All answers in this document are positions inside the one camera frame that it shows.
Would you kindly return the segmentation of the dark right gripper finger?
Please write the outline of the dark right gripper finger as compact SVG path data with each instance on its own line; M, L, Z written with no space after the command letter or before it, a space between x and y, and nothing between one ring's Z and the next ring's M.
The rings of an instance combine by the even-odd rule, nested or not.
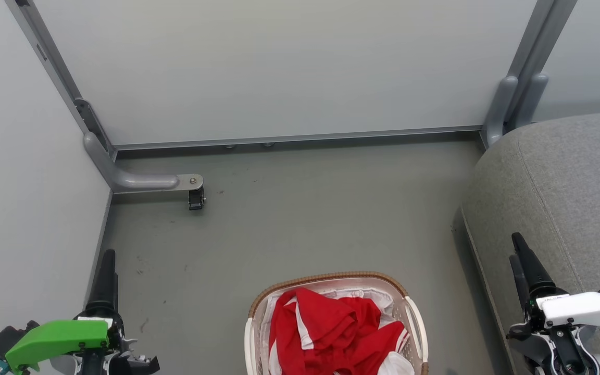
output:
M556 285L545 270L536 256L535 252L529 247L523 235L519 232L512 233L512 242L514 243L515 255L519 262L521 275L527 283L527 291L531 299L537 297L549 296L556 291Z
M526 279L526 274L524 273L524 269L520 258L517 254L512 254L509 257L510 268L514 273L514 282L515 288L517 291L519 304L524 314L529 313L529 286Z

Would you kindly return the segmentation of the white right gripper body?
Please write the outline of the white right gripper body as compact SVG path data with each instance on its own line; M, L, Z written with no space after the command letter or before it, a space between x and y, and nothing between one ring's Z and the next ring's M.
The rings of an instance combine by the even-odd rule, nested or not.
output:
M600 374L600 355L586 345L590 328L600 328L600 292L538 297L506 339L531 374Z

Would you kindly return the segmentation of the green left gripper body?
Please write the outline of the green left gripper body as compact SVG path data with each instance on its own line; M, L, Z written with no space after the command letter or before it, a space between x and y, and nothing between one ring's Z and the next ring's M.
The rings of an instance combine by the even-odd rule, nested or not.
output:
M135 356L115 311L84 311L72 320L53 320L29 330L6 353L12 374L40 372L40 363L60 356L74 374L155 374L157 357Z

